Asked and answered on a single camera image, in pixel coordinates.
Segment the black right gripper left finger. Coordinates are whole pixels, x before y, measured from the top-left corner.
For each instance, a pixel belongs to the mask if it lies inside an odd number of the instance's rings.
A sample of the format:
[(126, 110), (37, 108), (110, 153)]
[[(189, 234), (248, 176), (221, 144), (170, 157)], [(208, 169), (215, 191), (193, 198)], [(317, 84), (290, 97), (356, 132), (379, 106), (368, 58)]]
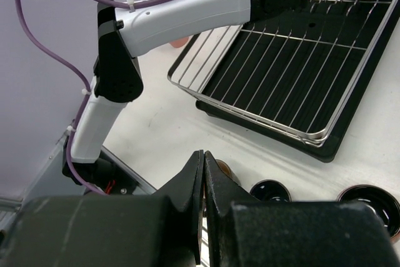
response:
[(30, 201), (1, 244), (2, 266), (196, 266), (204, 151), (153, 194)]

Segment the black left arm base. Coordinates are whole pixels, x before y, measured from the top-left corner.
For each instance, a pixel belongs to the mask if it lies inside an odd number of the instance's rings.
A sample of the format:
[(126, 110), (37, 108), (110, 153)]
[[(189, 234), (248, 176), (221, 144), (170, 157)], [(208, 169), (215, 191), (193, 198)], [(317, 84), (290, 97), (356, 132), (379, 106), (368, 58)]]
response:
[(143, 195), (156, 191), (154, 186), (107, 149), (101, 151), (93, 164), (73, 165), (85, 182), (102, 189), (106, 194)]

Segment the black ceramic mug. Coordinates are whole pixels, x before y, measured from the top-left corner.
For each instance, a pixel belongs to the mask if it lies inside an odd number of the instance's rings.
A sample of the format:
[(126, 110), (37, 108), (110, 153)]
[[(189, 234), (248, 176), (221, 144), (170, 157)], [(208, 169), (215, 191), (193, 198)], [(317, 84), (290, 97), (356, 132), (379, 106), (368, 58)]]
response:
[(264, 202), (289, 203), (292, 201), (288, 189), (279, 181), (271, 179), (255, 184), (249, 193), (256, 199)]

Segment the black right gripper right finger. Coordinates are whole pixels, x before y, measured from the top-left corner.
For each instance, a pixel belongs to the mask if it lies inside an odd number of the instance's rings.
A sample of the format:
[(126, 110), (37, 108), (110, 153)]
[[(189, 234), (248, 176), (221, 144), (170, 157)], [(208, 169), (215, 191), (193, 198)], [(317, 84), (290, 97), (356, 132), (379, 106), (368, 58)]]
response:
[(204, 155), (211, 266), (396, 266), (379, 218), (361, 202), (265, 202)]

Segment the blue ceramic mug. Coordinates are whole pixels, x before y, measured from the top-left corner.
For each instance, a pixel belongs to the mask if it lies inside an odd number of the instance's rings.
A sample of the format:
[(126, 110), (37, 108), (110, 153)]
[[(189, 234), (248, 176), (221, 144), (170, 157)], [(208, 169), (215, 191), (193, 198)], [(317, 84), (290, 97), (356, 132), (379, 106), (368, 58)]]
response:
[(341, 191), (339, 202), (363, 202), (387, 229), (391, 241), (399, 241), (399, 201), (386, 190), (370, 184), (358, 184)]

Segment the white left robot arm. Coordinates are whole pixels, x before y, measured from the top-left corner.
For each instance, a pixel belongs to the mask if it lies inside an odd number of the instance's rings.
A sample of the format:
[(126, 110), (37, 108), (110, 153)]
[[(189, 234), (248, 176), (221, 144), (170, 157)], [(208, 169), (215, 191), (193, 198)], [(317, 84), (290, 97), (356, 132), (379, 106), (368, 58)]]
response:
[(98, 57), (85, 85), (66, 143), (67, 166), (96, 164), (103, 143), (126, 105), (143, 89), (137, 59), (163, 44), (223, 26), (265, 21), (307, 0), (99, 0)]

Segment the red orange glazed cup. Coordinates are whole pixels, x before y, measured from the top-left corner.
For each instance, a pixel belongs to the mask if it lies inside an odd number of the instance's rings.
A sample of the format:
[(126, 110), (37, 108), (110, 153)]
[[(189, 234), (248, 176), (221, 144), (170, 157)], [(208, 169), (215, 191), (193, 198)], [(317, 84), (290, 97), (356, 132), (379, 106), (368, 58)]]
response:
[(217, 165), (219, 166), (220, 170), (229, 178), (231, 178), (237, 185), (241, 185), (239, 178), (236, 174), (232, 171), (232, 169), (225, 163), (223, 160), (217, 159)]

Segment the pink plastic tumbler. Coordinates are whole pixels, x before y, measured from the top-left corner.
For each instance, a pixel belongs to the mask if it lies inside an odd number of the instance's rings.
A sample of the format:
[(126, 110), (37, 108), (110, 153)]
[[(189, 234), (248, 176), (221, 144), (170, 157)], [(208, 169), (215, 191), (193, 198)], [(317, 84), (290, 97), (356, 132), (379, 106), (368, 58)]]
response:
[(178, 49), (178, 48), (185, 46), (189, 42), (190, 38), (191, 38), (190, 36), (184, 37), (184, 38), (179, 38), (177, 40), (171, 41), (169, 44), (173, 48)]

